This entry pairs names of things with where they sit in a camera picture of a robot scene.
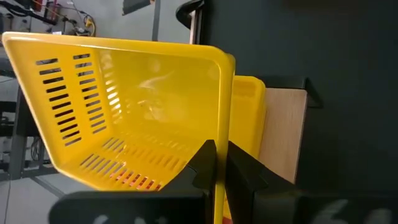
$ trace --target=wooden panel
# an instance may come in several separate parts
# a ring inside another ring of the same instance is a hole
[[[267,113],[259,160],[284,179],[295,182],[307,92],[268,88]]]

